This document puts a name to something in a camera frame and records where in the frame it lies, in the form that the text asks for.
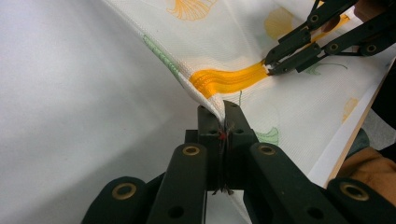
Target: brown object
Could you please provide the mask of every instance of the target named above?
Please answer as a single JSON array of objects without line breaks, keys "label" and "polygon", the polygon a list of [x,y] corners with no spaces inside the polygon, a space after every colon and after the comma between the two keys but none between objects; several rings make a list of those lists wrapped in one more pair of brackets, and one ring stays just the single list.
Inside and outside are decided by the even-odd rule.
[{"label": "brown object", "polygon": [[359,180],[396,206],[396,163],[372,147],[346,159],[338,176]]}]

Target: white surface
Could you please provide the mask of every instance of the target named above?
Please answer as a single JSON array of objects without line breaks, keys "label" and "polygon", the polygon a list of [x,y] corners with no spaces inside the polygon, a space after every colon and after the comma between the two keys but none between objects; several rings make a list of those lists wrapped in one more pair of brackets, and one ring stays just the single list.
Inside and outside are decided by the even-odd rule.
[{"label": "white surface", "polygon": [[[107,182],[161,174],[196,128],[198,104],[103,3],[2,0],[0,24],[1,223],[79,223]],[[208,200],[207,223],[244,222]]]}]

